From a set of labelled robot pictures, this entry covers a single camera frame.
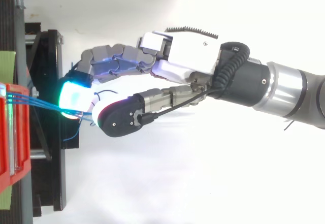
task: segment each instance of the metal rod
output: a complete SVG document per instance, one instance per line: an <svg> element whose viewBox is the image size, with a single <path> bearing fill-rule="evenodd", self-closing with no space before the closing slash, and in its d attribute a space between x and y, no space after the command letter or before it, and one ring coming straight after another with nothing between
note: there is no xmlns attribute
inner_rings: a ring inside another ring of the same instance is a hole
<svg viewBox="0 0 325 224"><path fill-rule="evenodd" d="M46 159L44 150L42 149L31 149L30 159Z"/></svg>
<svg viewBox="0 0 325 224"><path fill-rule="evenodd" d="M25 45L32 45L34 43L35 38L36 35L25 35Z"/></svg>

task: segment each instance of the red plastic crate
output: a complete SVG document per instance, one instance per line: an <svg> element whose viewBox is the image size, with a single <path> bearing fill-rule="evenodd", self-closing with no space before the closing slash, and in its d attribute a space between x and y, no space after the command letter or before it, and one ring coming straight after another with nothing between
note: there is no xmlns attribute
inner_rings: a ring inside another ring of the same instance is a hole
<svg viewBox="0 0 325 224"><path fill-rule="evenodd" d="M28 89L20 85L6 84L6 90L29 95ZM7 104L6 98L0 97L0 193L30 171L29 106L13 106L15 107L15 120L13 121L16 124L14 133L17 153L15 154L15 173L10 176Z"/></svg>

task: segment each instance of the green tape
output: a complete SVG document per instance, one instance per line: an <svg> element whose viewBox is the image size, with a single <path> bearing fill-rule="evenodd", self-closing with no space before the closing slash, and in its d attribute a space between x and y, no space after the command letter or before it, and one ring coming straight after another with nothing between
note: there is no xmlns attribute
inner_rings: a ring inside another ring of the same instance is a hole
<svg viewBox="0 0 325 224"><path fill-rule="evenodd" d="M12 187L9 186L0 194L0 210L10 210L11 191Z"/></svg>
<svg viewBox="0 0 325 224"><path fill-rule="evenodd" d="M15 51L0 51L0 83L14 81ZM12 187L7 187L0 193L0 210L10 210Z"/></svg>
<svg viewBox="0 0 325 224"><path fill-rule="evenodd" d="M15 51L0 51L0 83L13 82L15 57Z"/></svg>

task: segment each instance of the black rack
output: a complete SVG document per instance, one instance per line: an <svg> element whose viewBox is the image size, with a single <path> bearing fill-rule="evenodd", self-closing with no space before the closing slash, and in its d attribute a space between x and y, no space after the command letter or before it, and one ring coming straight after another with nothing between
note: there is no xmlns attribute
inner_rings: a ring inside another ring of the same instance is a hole
<svg viewBox="0 0 325 224"><path fill-rule="evenodd" d="M35 87L39 98L56 103L56 84L62 77L61 34L41 31L40 23L24 23L23 0L0 0L0 50L16 51L14 83ZM25 43L25 35L34 35ZM13 185L11 209L0 210L1 224L31 224L41 206L61 211L66 206L65 149L79 147L79 127L59 113L30 107L30 146L44 158L31 160L31 173Z"/></svg>

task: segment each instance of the black cylindrical joint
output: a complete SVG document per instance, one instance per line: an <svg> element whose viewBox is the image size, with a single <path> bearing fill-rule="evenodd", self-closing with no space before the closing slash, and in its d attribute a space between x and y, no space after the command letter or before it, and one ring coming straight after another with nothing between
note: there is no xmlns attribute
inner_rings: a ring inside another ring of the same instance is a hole
<svg viewBox="0 0 325 224"><path fill-rule="evenodd" d="M222 51L218 64L221 67L217 68L216 73L233 55L235 55L234 51ZM269 83L270 71L268 66L246 61L235 72L220 99L243 106L253 106L265 95Z"/></svg>

